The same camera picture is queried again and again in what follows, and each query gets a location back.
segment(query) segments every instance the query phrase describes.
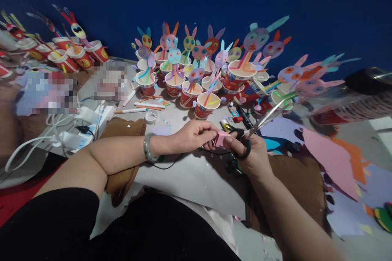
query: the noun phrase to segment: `white plug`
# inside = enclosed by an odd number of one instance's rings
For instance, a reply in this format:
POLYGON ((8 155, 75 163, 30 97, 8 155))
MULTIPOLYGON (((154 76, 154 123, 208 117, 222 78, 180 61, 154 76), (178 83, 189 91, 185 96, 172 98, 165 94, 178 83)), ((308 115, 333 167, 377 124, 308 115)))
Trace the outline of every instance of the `white plug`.
POLYGON ((75 116, 75 118, 81 119, 88 124, 94 124, 96 121, 98 121, 99 114, 86 106, 82 106, 82 108, 78 109, 78 114, 75 116))

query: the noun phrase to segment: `paper scrap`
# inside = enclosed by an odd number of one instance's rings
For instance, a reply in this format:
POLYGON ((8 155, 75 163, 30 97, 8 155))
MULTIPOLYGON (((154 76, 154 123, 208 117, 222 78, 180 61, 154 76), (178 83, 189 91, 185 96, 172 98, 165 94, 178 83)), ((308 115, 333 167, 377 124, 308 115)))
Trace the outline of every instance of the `paper scrap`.
POLYGON ((358 201, 350 154, 342 146, 306 128, 303 129, 303 137, 309 152, 325 168, 334 183, 358 201))
POLYGON ((284 117, 276 117, 267 125, 261 128, 263 137, 277 137, 286 139, 292 143, 303 144, 294 134, 295 130, 302 128, 302 125, 284 117))

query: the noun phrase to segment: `left hand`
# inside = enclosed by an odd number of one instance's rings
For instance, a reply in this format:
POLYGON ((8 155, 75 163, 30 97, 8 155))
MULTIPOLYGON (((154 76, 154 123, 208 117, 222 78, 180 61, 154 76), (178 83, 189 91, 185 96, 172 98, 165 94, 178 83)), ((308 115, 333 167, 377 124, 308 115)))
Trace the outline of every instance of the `left hand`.
POLYGON ((191 120, 168 138, 173 146, 172 153, 191 152, 200 146, 206 150, 215 150, 211 140, 216 137, 218 132, 219 129, 209 121, 191 120))

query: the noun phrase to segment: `pink paper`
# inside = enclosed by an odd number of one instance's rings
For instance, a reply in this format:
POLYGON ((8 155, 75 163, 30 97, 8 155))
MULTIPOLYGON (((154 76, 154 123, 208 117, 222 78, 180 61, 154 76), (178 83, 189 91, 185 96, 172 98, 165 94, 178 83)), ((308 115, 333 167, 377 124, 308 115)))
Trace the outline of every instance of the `pink paper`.
POLYGON ((306 128, 303 138, 309 152, 325 168, 327 174, 347 195, 358 201, 350 154, 342 146, 306 128))

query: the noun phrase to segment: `dark blue backdrop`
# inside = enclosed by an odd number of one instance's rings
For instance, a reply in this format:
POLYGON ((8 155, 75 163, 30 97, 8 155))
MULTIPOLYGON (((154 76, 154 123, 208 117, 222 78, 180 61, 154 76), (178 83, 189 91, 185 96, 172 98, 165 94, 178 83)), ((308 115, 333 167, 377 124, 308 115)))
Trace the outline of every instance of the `dark blue backdrop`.
POLYGON ((131 43, 135 37, 140 38, 137 25, 143 30, 151 27, 155 48, 162 35, 162 22, 167 21, 173 29, 179 21, 182 49, 185 24, 190 30, 198 27, 196 36, 202 43, 207 39, 208 24, 215 33, 226 27, 223 39, 228 44, 237 38, 243 40, 252 22, 266 27, 290 15, 281 27, 281 35, 291 35, 292 40, 283 54, 269 63, 270 74, 276 75, 306 53, 306 64, 342 52, 346 52, 343 59, 362 57, 361 61, 347 63, 338 72, 328 74, 326 80, 343 78, 366 66, 392 70, 388 57, 392 44, 392 0, 0 0, 0 8, 13 12, 28 31, 49 40, 54 35, 25 12, 33 6, 62 31, 64 20, 51 3, 68 7, 89 40, 102 40, 109 46, 109 54, 123 58, 135 59, 131 43))

